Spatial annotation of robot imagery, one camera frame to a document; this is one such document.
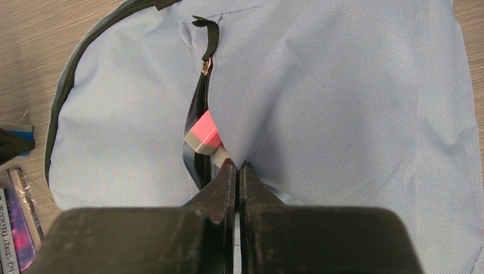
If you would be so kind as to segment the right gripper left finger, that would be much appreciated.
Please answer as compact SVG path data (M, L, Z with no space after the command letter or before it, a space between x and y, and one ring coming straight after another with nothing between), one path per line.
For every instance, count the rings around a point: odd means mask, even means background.
M181 207L78 208L54 222L28 273L232 273L237 169Z

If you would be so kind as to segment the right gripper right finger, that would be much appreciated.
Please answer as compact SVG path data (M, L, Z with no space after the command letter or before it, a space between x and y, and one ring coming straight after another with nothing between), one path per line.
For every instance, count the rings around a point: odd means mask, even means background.
M239 172L243 273L421 273L392 211L287 205L245 162Z

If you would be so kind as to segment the pink eraser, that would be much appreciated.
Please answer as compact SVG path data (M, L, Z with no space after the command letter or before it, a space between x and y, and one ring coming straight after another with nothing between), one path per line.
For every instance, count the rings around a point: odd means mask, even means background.
M184 141L196 153L202 155L214 155L222 146L219 132L209 110L188 130L184 136Z

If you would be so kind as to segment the light blue backpack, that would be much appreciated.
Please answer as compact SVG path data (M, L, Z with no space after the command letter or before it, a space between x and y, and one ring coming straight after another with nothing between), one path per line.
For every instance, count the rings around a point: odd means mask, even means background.
M45 178L62 210L179 206L236 166L288 204L381 207L425 273L483 272L483 185L452 1L127 1L58 82Z

